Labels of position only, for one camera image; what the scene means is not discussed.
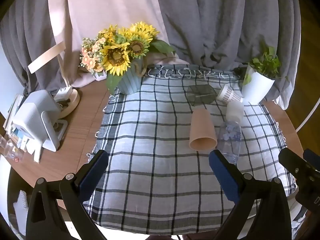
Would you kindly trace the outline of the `houndstooth patterned paper cup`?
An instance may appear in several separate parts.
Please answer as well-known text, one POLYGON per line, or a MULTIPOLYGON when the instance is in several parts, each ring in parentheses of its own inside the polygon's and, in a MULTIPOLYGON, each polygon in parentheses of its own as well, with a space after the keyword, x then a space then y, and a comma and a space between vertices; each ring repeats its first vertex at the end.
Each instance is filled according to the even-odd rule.
POLYGON ((216 98, 225 104, 228 104, 231 101, 243 102, 243 98, 236 94, 234 89, 228 85, 223 86, 216 98))

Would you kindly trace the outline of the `white frosted cup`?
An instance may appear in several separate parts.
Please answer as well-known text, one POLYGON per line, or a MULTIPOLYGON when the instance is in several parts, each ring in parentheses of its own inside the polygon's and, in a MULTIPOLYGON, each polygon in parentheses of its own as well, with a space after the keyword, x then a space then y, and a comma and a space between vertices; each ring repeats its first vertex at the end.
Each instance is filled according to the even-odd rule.
POLYGON ((244 116, 244 104, 240 101, 230 101, 227 103, 226 120, 241 124, 244 116))

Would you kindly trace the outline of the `dark smoky glass cup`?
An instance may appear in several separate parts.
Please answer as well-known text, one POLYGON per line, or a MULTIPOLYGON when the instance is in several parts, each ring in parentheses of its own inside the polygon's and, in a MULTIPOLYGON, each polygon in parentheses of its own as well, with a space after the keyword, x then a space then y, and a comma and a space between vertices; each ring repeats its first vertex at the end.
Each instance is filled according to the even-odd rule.
POLYGON ((216 92, 211 85, 193 85, 188 87, 186 98, 192 106, 210 104, 216 99, 216 92))

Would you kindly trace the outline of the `spiral notebook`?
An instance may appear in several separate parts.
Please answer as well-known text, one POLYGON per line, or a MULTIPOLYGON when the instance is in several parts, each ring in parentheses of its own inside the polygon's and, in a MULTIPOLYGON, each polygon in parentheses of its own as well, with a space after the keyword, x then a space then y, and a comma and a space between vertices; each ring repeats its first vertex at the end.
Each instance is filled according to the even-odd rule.
POLYGON ((27 194, 25 191, 20 190, 17 198, 17 202, 13 204, 18 230, 22 235, 26 235, 26 227, 27 227, 27 216, 28 216, 28 201, 27 194))

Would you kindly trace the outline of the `clear printed plastic bottle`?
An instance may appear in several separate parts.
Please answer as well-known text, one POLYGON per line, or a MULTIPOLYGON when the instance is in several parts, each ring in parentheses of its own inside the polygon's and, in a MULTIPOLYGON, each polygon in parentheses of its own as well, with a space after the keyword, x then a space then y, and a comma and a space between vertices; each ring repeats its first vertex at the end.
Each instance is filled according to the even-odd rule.
POLYGON ((236 165, 241 146, 241 126, 234 121, 224 122, 219 131, 217 149, 229 163, 236 165))

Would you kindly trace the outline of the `clear plastic container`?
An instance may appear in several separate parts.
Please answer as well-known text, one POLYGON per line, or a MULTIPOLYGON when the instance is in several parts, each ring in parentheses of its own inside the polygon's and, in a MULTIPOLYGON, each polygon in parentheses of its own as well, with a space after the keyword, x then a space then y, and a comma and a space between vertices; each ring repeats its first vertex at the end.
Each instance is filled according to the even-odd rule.
POLYGON ((17 147, 17 143, 18 137, 16 135, 11 137, 1 135, 1 154, 14 162, 21 162, 24 152, 17 147))

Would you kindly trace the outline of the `white ribbed plant pot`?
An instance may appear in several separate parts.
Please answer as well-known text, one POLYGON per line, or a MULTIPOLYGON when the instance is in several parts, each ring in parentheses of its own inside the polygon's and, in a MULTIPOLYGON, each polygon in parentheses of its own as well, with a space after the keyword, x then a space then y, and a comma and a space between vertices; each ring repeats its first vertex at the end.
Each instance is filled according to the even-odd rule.
POLYGON ((257 105, 267 95, 274 80, 261 75, 251 66, 247 66, 242 84, 242 97, 252 105, 257 105))

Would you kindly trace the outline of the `white box appliance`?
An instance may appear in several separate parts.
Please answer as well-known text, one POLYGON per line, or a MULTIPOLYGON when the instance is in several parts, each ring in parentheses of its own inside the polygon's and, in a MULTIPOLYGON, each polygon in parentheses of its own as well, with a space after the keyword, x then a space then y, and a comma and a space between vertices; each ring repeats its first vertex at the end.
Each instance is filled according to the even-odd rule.
POLYGON ((46 90, 38 90, 29 94, 22 103, 13 118, 13 124, 43 148, 56 152, 68 126, 66 120, 59 119, 60 113, 51 94, 46 90))

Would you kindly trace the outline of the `green leafy plant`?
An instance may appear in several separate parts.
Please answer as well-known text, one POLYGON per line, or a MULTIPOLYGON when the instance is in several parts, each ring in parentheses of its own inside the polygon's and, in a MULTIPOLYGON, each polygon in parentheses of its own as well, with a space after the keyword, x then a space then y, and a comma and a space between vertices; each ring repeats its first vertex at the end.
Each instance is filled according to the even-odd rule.
POLYGON ((248 62, 248 67, 268 79, 276 80, 281 78, 281 61, 276 54, 276 49, 272 46, 267 47, 259 57, 252 58, 248 62))

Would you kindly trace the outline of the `checkered grey white tablecloth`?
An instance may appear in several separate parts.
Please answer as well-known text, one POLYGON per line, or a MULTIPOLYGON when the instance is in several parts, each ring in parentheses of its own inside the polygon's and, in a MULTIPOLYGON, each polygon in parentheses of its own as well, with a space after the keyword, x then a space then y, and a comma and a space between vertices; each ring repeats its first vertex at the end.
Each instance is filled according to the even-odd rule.
POLYGON ((230 202, 210 166, 207 151, 189 147, 192 85, 236 92, 233 72, 197 65, 152 66, 140 90, 115 92, 104 109, 95 150, 109 162, 84 203, 100 226, 146 235, 182 235, 219 228, 230 202))

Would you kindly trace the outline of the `white desk lamp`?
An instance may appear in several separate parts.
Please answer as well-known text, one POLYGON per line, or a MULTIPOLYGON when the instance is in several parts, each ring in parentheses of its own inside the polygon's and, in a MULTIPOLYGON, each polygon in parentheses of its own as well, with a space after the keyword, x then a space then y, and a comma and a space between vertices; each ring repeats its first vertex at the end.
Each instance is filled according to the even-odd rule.
POLYGON ((54 101, 60 109, 59 119, 70 115, 80 102, 80 94, 68 81, 63 68, 62 54, 65 49, 64 41, 57 43, 28 65, 31 74, 46 68, 45 78, 47 81, 50 79, 46 90, 53 93, 54 101))

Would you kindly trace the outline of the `blue ribbed flower vase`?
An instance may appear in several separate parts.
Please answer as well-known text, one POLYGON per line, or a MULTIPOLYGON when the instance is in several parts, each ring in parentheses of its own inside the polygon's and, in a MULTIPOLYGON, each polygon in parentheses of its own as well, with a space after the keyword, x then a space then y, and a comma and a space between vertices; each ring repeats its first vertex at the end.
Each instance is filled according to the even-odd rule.
POLYGON ((122 79, 117 85, 117 88, 121 94, 133 94, 140 90, 142 84, 142 77, 146 72, 145 59, 134 59, 130 68, 123 75, 122 79))

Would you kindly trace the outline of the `grey curtain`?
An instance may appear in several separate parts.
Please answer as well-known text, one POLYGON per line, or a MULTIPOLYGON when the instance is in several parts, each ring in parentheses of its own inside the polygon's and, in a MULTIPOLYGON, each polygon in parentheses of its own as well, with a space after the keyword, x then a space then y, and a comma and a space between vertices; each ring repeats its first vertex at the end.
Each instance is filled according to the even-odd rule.
MULTIPOLYGON (((150 64, 187 62, 226 71, 272 46, 281 61, 281 78, 266 100, 287 109, 300 52, 298 0, 174 0, 177 3, 180 12, 165 10, 176 57, 150 56, 150 64)), ((48 0, 1 0, 1 46, 25 93, 49 85, 46 68, 31 74, 28 65, 56 44, 48 0)))

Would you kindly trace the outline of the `yellow sunflower bouquet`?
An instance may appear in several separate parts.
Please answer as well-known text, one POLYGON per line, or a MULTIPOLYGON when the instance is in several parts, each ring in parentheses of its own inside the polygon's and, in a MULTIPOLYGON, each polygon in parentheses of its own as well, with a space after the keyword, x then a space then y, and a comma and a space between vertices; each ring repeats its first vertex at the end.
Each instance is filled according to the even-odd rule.
POLYGON ((151 24, 137 22, 130 27, 110 25, 99 31, 94 39, 84 38, 80 52, 80 66, 92 75, 106 75, 106 86, 113 95, 123 75, 134 59, 152 53, 174 56, 175 50, 158 38, 159 31, 151 24))

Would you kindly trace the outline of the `pink curtain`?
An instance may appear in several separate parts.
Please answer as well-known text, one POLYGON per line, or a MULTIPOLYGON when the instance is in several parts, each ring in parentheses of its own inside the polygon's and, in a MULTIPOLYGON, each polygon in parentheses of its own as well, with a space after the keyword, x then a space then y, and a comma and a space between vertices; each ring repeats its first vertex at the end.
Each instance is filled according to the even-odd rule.
POLYGON ((128 27, 143 21, 160 32, 161 40, 173 45, 165 10, 180 12, 182 5, 174 4, 174 0, 48 0, 48 8, 54 38, 66 45, 61 54, 64 76, 73 87, 81 88, 95 80, 79 66, 84 37, 94 38, 98 31, 112 24, 128 27))

